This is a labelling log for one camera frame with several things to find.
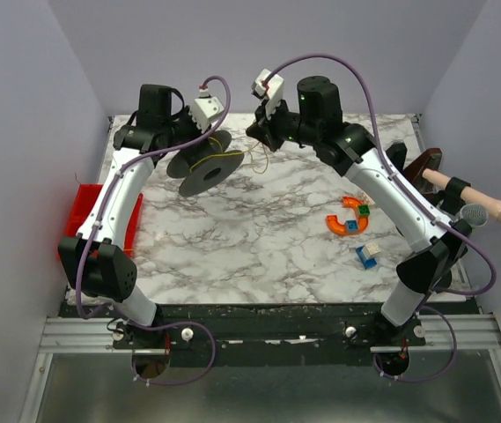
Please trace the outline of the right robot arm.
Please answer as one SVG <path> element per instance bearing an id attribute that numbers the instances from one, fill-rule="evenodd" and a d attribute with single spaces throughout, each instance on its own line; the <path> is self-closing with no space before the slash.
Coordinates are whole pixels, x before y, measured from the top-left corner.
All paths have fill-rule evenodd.
<path id="1" fill-rule="evenodd" d="M 284 79 L 263 70 L 252 84 L 261 100 L 249 137 L 271 151 L 284 142 L 310 146 L 317 158 L 363 190 L 393 221 L 412 253 L 396 267 L 399 282 L 380 313 L 400 327 L 415 314 L 426 294 L 446 276 L 464 252 L 465 242 L 441 227 L 453 226 L 468 236 L 466 223 L 454 224 L 441 211 L 429 218 L 422 209 L 429 202 L 388 161 L 380 157 L 373 135 L 362 125 L 343 120 L 337 86 L 323 76 L 298 82 L 297 113 L 283 98 Z"/>

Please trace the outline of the black cable spool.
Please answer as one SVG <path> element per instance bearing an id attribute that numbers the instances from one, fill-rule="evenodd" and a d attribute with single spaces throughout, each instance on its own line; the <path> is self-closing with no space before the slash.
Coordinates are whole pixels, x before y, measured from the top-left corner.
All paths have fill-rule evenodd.
<path id="1" fill-rule="evenodd" d="M 229 150 L 232 135 L 218 130 L 201 143 L 179 151 L 168 163 L 166 174 L 182 179 L 182 197 L 199 195 L 224 181 L 242 163 L 245 153 Z"/>

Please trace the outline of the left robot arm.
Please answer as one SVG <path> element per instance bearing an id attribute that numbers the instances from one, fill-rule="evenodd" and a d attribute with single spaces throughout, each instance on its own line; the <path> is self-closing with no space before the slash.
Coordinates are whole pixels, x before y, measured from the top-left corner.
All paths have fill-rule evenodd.
<path id="1" fill-rule="evenodd" d="M 181 93 L 167 85 L 142 85 L 136 112 L 114 134 L 109 172 L 85 222 L 64 236 L 58 253 L 79 315 L 92 317 L 83 298 L 113 306 L 142 327 L 157 323 L 158 307 L 136 285 L 137 267 L 124 250 L 127 229 L 142 188 L 158 161 L 198 136 L 186 106 L 172 111 Z"/>

